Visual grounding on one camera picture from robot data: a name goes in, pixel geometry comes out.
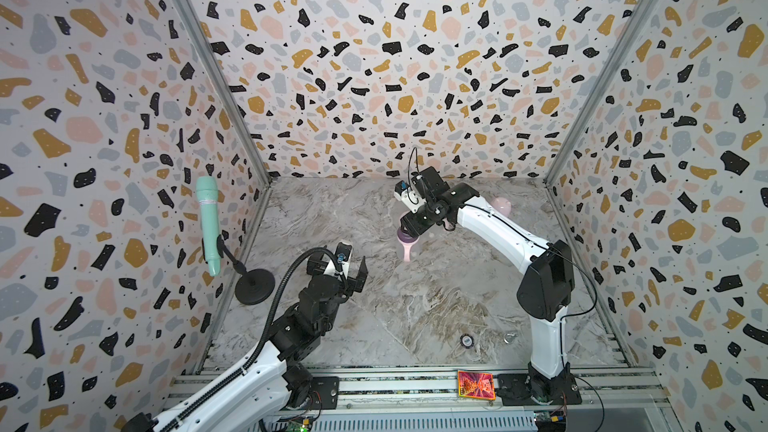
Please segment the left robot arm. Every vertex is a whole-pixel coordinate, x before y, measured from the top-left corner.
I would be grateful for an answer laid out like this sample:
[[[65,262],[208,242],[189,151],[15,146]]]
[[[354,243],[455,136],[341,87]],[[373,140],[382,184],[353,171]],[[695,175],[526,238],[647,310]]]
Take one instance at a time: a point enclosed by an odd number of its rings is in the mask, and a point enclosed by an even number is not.
[[[360,293],[368,278],[366,261],[349,275],[347,250],[332,253],[315,247],[297,258],[280,282],[262,335],[242,359],[193,396],[152,417],[139,413],[124,431],[242,431],[285,407],[298,408],[309,398],[313,376],[305,359],[333,329],[339,306]],[[298,302],[276,317],[280,298],[294,272],[306,260],[329,259],[312,277]]]

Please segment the pink bottle cap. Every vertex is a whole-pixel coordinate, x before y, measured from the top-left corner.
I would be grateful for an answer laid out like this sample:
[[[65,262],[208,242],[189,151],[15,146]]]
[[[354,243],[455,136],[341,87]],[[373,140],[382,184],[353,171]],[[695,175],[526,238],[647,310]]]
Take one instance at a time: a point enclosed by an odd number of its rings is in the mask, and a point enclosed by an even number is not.
[[[502,217],[509,218],[512,210],[512,203],[504,197],[496,197],[490,202],[493,209]]]
[[[407,232],[405,232],[402,228],[399,228],[397,230],[397,239],[400,242],[400,244],[407,249],[410,249],[419,243],[418,236],[416,237],[411,236]]]

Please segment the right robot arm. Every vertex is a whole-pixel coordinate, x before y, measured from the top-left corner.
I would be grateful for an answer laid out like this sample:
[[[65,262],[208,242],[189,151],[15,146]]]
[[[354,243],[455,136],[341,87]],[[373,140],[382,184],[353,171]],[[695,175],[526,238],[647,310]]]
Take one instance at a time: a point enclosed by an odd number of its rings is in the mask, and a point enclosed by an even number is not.
[[[571,249],[549,241],[502,215],[466,183],[448,185],[432,167],[394,186],[408,212],[398,234],[412,241],[435,225],[467,229],[483,239],[522,274],[516,292],[531,326],[531,357],[525,373],[497,376],[497,396],[505,406],[541,405],[564,410],[582,397],[564,347],[565,322],[575,289]]]

